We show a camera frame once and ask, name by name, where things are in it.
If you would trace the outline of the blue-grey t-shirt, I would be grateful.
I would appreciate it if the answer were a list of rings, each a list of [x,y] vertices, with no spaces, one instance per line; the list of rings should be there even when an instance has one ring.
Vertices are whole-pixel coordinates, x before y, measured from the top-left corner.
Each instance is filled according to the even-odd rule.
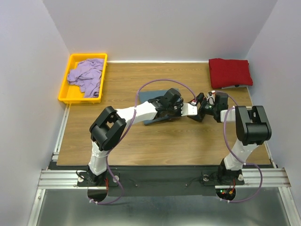
[[[178,89],[143,91],[138,94],[140,104],[136,107],[135,120],[142,120],[145,125],[153,122],[168,120],[155,119],[157,110],[160,108],[181,108],[183,98]]]

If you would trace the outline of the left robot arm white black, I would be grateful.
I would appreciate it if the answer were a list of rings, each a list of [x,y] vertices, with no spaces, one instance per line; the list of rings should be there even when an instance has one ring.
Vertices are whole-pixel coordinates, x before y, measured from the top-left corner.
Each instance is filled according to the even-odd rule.
[[[180,117],[183,98],[178,90],[171,88],[164,95],[148,99],[137,105],[123,109],[106,107],[92,123],[89,132],[92,141],[92,153],[87,171],[76,173],[79,182],[87,181],[100,186],[106,177],[107,157],[125,136],[131,125],[142,121],[152,121],[164,117]]]

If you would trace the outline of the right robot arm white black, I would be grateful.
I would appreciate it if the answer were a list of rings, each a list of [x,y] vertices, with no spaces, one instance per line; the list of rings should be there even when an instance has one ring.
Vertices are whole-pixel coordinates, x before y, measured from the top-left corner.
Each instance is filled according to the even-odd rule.
[[[189,102],[197,110],[196,115],[189,118],[202,122],[206,115],[223,124],[223,136],[229,154],[222,159],[215,175],[220,184],[243,181],[242,168],[250,154],[272,135],[271,126],[265,109],[261,105],[246,107],[237,102],[225,92],[210,91],[207,95],[199,93]],[[229,146],[226,136],[226,125],[234,122],[236,142]]]

